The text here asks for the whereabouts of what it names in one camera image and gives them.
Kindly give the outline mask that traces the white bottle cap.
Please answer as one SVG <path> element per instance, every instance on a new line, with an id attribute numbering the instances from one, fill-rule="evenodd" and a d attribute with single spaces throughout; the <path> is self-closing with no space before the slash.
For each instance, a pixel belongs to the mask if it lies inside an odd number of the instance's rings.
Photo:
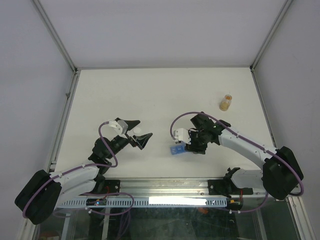
<path id="1" fill-rule="evenodd" d="M 133 129 L 133 133 L 134 133 L 134 134 L 140 134 L 141 131 L 142 131 L 142 130 L 141 130 L 139 127 L 135 127 L 135 128 Z"/>

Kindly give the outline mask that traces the blue weekly pill organizer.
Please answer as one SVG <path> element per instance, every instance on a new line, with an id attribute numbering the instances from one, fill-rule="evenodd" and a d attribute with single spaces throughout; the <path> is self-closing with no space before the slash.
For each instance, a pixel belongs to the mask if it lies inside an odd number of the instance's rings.
<path id="1" fill-rule="evenodd" d="M 185 144 L 176 144 L 170 147 L 170 153 L 174 155 L 183 154 L 186 152 L 186 145 Z"/>

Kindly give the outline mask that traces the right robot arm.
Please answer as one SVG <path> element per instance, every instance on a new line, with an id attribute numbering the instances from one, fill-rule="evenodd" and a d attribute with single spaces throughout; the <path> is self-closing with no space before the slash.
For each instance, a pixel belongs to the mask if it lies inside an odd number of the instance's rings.
<path id="1" fill-rule="evenodd" d="M 288 195 L 304 193 L 304 175 L 290 148 L 258 143 L 240 134 L 230 123 L 204 112 L 196 113 L 190 121 L 194 130 L 188 131 L 186 151 L 204 155 L 208 144 L 216 144 L 240 154 L 258 167 L 256 170 L 229 168 L 220 188 L 222 195 L 228 197 L 245 188 L 265 189 L 272 197 L 283 200 Z"/>

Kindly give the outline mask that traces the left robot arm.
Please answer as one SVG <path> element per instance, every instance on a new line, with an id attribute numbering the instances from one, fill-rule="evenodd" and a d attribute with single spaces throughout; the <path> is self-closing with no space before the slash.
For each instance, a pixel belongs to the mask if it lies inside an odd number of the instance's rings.
<path id="1" fill-rule="evenodd" d="M 115 184 L 108 183 L 104 174 L 119 164 L 116 155 L 126 146 L 143 150 L 152 133 L 128 134 L 140 120 L 116 118 L 98 127 L 99 138 L 95 141 L 87 161 L 79 166 L 48 173 L 37 171 L 14 200 L 22 216 L 34 225 L 44 222 L 61 204 L 77 196 L 113 196 L 119 192 Z M 117 135 L 109 140 L 102 136 L 102 127 L 112 128 Z"/>

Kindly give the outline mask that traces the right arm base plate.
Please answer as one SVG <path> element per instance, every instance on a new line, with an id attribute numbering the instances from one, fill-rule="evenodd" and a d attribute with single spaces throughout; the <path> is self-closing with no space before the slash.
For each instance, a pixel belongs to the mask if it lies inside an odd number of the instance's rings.
<path id="1" fill-rule="evenodd" d="M 224 179 L 209 179 L 208 193 L 209 195 L 222 195 L 230 198 L 231 195 L 253 195 L 254 191 L 252 188 L 238 188 L 231 181 Z"/>

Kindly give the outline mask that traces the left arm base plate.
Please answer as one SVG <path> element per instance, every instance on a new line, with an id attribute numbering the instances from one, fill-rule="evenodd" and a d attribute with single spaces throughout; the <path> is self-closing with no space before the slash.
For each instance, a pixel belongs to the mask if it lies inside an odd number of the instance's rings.
<path id="1" fill-rule="evenodd" d="M 98 180 L 93 190 L 83 193 L 83 195 L 106 196 L 107 194 L 119 193 L 121 181 L 119 179 Z"/>

